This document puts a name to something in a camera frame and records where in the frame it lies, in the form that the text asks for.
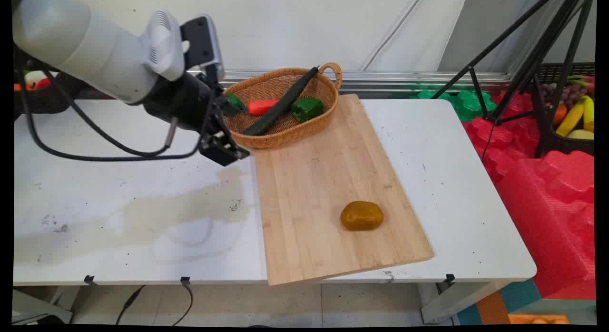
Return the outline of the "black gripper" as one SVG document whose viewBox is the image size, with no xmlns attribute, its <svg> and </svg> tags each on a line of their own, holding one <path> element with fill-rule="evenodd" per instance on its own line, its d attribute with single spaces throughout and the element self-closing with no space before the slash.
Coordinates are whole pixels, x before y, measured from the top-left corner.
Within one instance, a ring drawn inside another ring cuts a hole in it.
<svg viewBox="0 0 609 332">
<path fill-rule="evenodd" d="M 246 105 L 236 95 L 224 93 L 224 87 L 213 83 L 202 74 L 184 72 L 176 81 L 158 76 L 150 93 L 143 98 L 143 108 L 151 116 L 170 123 L 177 118 L 177 126 L 200 132 L 205 125 L 199 152 L 221 166 L 229 166 L 250 157 L 250 152 L 238 146 L 220 116 L 246 114 Z"/>
</svg>

